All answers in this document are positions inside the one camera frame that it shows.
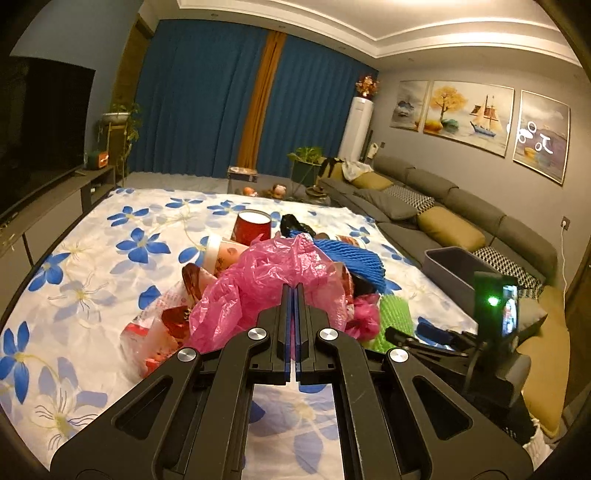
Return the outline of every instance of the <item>bed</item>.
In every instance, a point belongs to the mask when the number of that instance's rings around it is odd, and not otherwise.
[[[317,232],[358,237],[382,258],[388,292],[419,318],[474,332],[476,324],[390,246],[371,218],[345,208],[173,190],[114,190],[44,261],[2,332],[0,404],[49,467],[57,448],[133,387],[119,334],[200,263],[206,237],[228,236],[244,208],[273,230],[294,214]],[[330,385],[255,387],[244,479],[343,478]]]

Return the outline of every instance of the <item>framed canvas art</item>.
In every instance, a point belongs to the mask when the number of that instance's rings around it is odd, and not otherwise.
[[[570,107],[522,90],[513,161],[562,185],[569,154]]]
[[[418,131],[428,87],[429,82],[423,80],[404,80],[398,84],[391,127]]]
[[[433,83],[423,133],[505,156],[514,90],[469,82]]]

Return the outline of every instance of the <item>white air conditioner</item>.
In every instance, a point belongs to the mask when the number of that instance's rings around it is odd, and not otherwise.
[[[374,103],[371,100],[361,97],[353,99],[343,140],[340,143],[338,155],[340,159],[359,160],[373,111]]]

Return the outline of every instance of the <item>sofa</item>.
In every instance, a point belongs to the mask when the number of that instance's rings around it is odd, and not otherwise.
[[[563,293],[552,286],[557,271],[556,249],[519,220],[445,178],[385,155],[376,156],[373,167],[374,172],[364,174],[359,181],[354,180],[356,185],[353,185],[344,178],[337,164],[330,175],[325,173],[325,178],[319,179],[317,184],[333,203],[372,217],[386,239],[418,268],[424,262],[426,250],[450,244],[469,249],[461,243],[454,244],[458,235],[454,221],[440,222],[435,232],[433,228],[426,228],[426,222],[420,221],[428,216],[426,213],[436,212],[444,218],[446,215],[452,220],[459,218],[468,229],[473,227],[471,231],[476,232],[479,247],[483,243],[485,247],[494,248],[543,285],[538,302],[548,315],[539,331],[521,343],[518,351],[531,358],[531,371],[523,389],[525,403],[531,415],[539,419],[544,433],[555,437],[564,409],[570,360]],[[391,211],[391,204],[396,204],[397,199],[382,195],[382,201],[376,202],[372,197],[374,190],[380,191],[389,185],[432,197],[437,209],[398,220]]]

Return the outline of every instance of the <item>mustard yellow cushion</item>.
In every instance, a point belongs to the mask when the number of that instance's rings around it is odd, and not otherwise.
[[[486,244],[481,231],[449,210],[435,206],[417,217],[419,228],[444,247],[475,252]]]
[[[523,342],[517,351],[531,358],[530,374],[523,386],[525,405],[540,420],[544,433],[554,438],[560,430],[569,381],[570,336],[564,319],[562,290],[545,286],[540,306],[548,312],[546,321],[538,334]]]
[[[382,177],[379,173],[369,171],[360,175],[351,182],[359,189],[384,190],[387,189],[392,182]]]
[[[329,170],[330,170],[330,167],[327,166],[320,178],[321,179],[335,179],[338,181],[346,181],[345,177],[343,176],[343,162],[341,162],[341,161],[337,162],[335,164],[335,166],[333,167],[333,171],[330,172],[330,175],[329,175]]]

